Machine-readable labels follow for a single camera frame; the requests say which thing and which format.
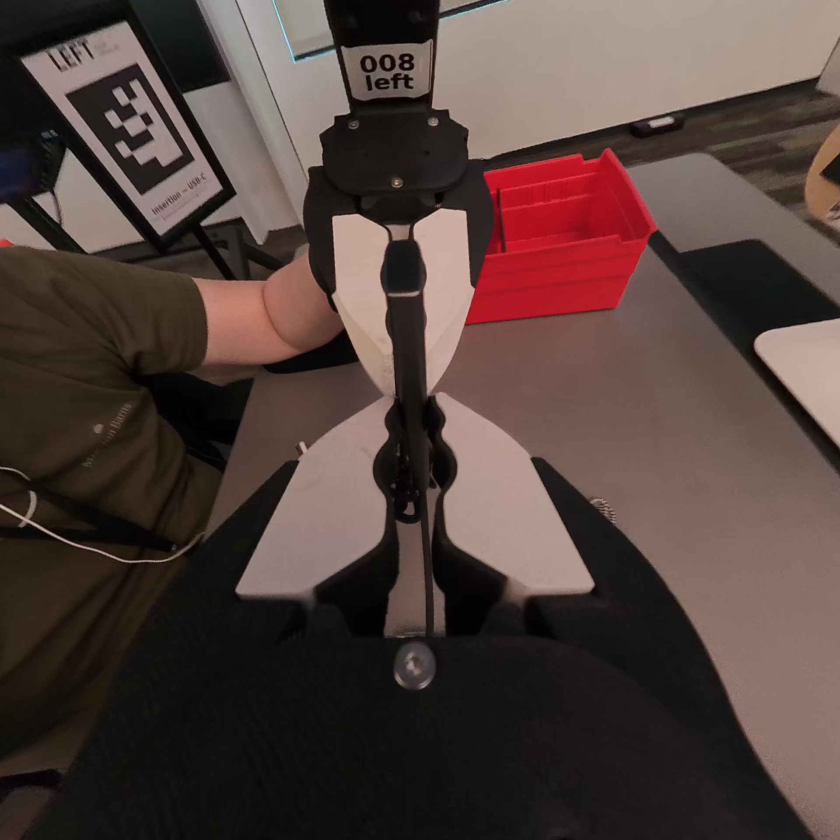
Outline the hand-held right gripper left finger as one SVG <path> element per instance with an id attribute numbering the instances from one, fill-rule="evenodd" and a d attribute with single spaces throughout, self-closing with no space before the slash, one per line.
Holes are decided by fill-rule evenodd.
<path id="1" fill-rule="evenodd" d="M 244 600 L 387 602 L 398 541 L 387 493 L 394 401 L 384 396 L 301 455 L 236 586 Z"/>

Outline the flat black floor device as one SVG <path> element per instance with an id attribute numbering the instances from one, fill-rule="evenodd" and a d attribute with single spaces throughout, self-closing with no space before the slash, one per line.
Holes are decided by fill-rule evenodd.
<path id="1" fill-rule="evenodd" d="M 656 117 L 630 122 L 628 132 L 636 139 L 647 140 L 668 133 L 681 131 L 686 124 L 683 112 L 670 112 Z"/>

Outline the white tablet stand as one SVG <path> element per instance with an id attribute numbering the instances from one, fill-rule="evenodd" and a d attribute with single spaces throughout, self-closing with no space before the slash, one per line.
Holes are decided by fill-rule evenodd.
<path id="1" fill-rule="evenodd" d="M 768 330 L 753 348 L 828 438 L 839 445 L 839 319 Z"/>

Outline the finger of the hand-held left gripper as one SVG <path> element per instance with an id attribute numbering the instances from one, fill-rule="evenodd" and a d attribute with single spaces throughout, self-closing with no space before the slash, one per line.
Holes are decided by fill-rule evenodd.
<path id="1" fill-rule="evenodd" d="M 332 303 L 365 372 L 385 396 L 396 393 L 393 345 L 386 327 L 387 302 L 381 277 L 390 243 L 386 227 L 361 215 L 332 218 Z"/>
<path id="2" fill-rule="evenodd" d="M 449 367 L 474 296 L 466 212 L 434 212 L 418 223 L 418 247 L 426 270 L 427 392 L 433 393 Z"/>

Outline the red plastic bin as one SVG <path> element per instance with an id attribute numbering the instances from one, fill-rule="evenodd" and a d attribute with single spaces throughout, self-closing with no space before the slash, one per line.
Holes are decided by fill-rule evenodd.
<path id="1" fill-rule="evenodd" d="M 494 227 L 467 324 L 615 309 L 657 230 L 611 149 L 489 171 Z M 496 190 L 507 235 L 499 252 Z"/>

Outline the person's left forearm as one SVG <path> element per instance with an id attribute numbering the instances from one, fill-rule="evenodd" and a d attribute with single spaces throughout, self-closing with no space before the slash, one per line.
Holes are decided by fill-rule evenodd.
<path id="1" fill-rule="evenodd" d="M 203 366 L 288 361 L 343 331 L 343 322 L 302 254 L 267 280 L 193 279 L 206 316 Z"/>

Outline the large grid window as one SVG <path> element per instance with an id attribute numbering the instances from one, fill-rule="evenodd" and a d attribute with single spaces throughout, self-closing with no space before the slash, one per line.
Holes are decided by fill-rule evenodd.
<path id="1" fill-rule="evenodd" d="M 454 18 L 479 9 L 499 5 L 501 1 L 436 2 L 438 19 Z M 323 55 L 334 48 L 325 2 L 271 2 L 291 57 L 300 61 Z"/>

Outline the framed marker tag sign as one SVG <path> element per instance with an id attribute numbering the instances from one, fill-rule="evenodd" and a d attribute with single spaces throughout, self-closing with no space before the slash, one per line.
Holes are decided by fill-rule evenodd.
<path id="1" fill-rule="evenodd" d="M 129 2 L 99 2 L 7 52 L 66 145 L 163 254 L 235 197 L 212 145 Z"/>

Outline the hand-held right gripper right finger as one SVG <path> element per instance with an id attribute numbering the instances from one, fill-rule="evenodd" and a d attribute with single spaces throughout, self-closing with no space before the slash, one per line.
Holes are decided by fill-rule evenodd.
<path id="1" fill-rule="evenodd" d="M 529 452 L 454 397 L 429 401 L 433 572 L 446 608 L 589 595 L 595 583 Z"/>

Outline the black stand with small screen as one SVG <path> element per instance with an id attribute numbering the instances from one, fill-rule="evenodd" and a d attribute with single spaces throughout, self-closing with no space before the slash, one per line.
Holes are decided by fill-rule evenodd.
<path id="1" fill-rule="evenodd" d="M 66 231 L 56 186 L 67 146 L 53 130 L 1 145 L 1 204 L 58 251 L 86 251 Z"/>

